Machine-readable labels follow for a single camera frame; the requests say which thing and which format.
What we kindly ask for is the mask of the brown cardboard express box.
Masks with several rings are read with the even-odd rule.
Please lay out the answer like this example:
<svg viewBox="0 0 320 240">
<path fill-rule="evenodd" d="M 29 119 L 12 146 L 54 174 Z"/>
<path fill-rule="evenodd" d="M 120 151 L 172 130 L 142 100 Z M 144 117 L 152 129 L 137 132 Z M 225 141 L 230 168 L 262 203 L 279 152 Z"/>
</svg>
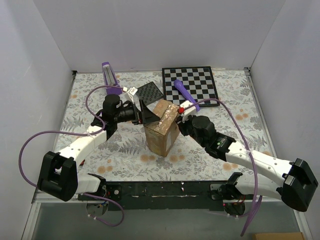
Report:
<svg viewBox="0 0 320 240">
<path fill-rule="evenodd" d="M 147 147 L 156 155 L 166 157 L 180 133 L 176 123 L 178 108 L 172 102 L 160 99 L 153 109 L 160 120 L 144 125 Z"/>
</svg>

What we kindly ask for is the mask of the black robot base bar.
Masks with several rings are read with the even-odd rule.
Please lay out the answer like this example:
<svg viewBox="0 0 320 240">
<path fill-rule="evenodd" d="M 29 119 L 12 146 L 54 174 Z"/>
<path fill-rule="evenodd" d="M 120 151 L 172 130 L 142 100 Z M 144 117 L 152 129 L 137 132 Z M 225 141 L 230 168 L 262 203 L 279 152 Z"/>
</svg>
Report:
<svg viewBox="0 0 320 240">
<path fill-rule="evenodd" d="M 243 195 L 228 180 L 102 181 L 95 193 L 119 203 L 125 210 L 205 209 L 243 215 Z"/>
</svg>

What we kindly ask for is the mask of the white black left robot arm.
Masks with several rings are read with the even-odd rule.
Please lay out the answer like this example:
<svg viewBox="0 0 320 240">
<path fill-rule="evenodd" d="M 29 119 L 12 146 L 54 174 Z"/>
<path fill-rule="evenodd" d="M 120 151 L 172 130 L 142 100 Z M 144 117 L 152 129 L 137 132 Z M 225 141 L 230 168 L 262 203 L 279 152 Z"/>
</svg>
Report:
<svg viewBox="0 0 320 240">
<path fill-rule="evenodd" d="M 95 200 L 103 199 L 108 193 L 106 180 L 93 173 L 78 175 L 78 167 L 116 132 L 119 123 L 130 121 L 139 125 L 159 120 L 160 117 L 148 109 L 142 100 L 137 107 L 129 100 L 123 102 L 116 94 L 107 95 L 102 109 L 84 136 L 58 152 L 49 151 L 44 155 L 37 188 L 64 202 L 75 194 L 84 193 L 90 194 Z"/>
</svg>

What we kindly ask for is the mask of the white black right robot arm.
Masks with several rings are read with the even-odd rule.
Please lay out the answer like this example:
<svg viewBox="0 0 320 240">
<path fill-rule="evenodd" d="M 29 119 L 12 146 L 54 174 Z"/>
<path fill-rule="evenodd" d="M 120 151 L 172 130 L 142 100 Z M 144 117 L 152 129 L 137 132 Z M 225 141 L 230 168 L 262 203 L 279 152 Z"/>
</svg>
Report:
<svg viewBox="0 0 320 240">
<path fill-rule="evenodd" d="M 214 199 L 259 195 L 281 200 L 299 212 L 308 210 L 319 183 L 305 160 L 290 161 L 249 151 L 239 141 L 218 132 L 206 116 L 179 116 L 176 123 L 183 136 L 193 138 L 211 157 L 253 171 L 252 177 L 235 172 L 224 184 L 213 187 Z"/>
</svg>

